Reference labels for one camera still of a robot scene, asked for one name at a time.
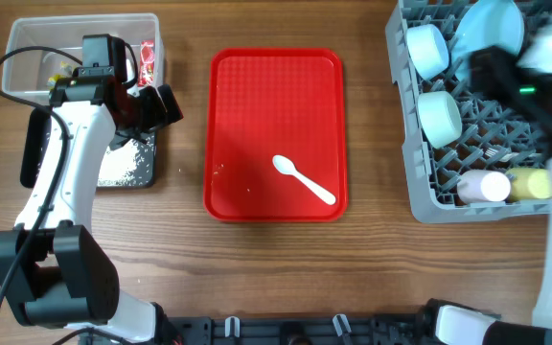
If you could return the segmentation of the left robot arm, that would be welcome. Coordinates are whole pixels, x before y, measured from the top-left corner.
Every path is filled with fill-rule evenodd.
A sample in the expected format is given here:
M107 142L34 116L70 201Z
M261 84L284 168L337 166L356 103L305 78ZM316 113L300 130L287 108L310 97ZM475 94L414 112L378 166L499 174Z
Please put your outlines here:
M110 34L82 40L82 55L34 112L50 137L33 190L11 230L0 231L0 310L24 327L64 329L120 344L180 344L163 309L120 288L119 276L91 235L93 201L108 150L141 141L182 117L168 85L137 95L130 45Z

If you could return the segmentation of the mint green bowl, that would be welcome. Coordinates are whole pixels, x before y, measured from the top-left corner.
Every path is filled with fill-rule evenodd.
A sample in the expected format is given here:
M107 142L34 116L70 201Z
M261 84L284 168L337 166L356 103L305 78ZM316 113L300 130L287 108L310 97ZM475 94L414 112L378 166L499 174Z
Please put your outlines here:
M463 125L458 105L446 91L421 94L418 115L427 141L436 149L447 146L462 135Z

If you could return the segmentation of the white plastic fork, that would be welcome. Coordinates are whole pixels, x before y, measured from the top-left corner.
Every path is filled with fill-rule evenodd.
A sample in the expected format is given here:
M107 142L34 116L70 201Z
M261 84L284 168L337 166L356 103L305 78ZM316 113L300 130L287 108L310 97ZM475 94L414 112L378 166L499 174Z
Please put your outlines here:
M507 148L487 148L484 150L483 156L488 160L501 163L519 162L529 159L542 158L542 154L535 151L511 151Z

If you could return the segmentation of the white rice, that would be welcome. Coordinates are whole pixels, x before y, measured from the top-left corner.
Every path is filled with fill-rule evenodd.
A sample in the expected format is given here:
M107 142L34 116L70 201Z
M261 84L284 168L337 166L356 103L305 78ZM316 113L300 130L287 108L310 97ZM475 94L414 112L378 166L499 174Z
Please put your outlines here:
M130 140L119 149L106 149L98 178L99 188L147 188L152 185L156 135L144 135L143 140L145 143Z

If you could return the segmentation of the red clear plastic wrapper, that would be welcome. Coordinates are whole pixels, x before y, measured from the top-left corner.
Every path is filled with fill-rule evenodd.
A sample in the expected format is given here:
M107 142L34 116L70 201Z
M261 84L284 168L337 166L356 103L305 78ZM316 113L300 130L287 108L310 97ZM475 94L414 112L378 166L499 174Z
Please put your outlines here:
M150 86L154 82L155 44L153 40L144 40L140 45L140 67L138 86Z

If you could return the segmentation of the light blue plate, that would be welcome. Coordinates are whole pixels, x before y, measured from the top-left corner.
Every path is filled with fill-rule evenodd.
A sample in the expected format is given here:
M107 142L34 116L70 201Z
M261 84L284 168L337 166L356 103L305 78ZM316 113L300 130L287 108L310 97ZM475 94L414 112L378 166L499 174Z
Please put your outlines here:
M525 34L523 16L513 0L480 0L463 16L454 34L450 51L455 63L462 59L454 75L459 81L470 77L469 57L478 50L499 46L517 55Z

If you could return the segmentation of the white plastic spoon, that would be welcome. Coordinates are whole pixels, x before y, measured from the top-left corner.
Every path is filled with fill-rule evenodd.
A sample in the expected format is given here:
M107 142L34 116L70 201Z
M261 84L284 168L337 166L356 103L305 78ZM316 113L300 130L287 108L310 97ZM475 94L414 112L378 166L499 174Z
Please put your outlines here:
M272 164L280 174L295 177L327 205L335 205L335 195L314 182L313 180L309 179L302 173L298 172L294 163L287 157L280 154L274 155L272 157Z

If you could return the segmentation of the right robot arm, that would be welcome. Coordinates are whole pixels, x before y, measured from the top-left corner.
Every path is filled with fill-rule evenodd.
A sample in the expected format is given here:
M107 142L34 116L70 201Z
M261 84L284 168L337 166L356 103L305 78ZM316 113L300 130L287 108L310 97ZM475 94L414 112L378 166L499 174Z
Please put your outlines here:
M552 15L520 56L491 47L472 53L470 65L472 90L540 124L548 139L546 166L552 187ZM552 210L531 325L503 322L479 310L431 299L417 313L414 339L442 344L552 345Z

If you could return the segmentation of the yellow plastic cup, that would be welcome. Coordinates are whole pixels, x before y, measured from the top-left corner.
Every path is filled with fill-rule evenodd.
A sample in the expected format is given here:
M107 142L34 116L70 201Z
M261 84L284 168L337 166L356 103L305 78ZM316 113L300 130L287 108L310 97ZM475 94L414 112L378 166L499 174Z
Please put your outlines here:
M506 172L511 182L510 201L552 197L550 173L546 169L512 168Z

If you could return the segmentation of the yellow candy wrapper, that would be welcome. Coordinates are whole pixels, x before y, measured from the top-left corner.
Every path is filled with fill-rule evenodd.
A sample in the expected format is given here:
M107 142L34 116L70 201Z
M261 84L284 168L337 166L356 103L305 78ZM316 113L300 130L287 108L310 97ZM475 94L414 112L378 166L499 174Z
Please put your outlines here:
M77 64L66 61L58 62L49 67L46 73L46 86L53 89L59 80L71 78L76 67Z

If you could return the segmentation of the light blue small bowl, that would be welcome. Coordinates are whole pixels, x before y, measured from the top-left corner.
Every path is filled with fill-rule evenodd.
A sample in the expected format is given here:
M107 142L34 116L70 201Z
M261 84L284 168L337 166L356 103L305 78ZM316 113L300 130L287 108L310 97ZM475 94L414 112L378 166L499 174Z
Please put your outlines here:
M411 61L423 80L429 81L449 67L447 43L435 25L409 28L406 43Z

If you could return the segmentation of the pale pink plastic cup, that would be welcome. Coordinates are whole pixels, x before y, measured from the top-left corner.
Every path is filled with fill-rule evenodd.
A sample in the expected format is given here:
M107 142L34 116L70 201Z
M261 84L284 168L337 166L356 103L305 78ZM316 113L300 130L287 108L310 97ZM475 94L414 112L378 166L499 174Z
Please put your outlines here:
M466 204L501 202L511 193L511 182L502 172L470 170L460 176L457 194Z

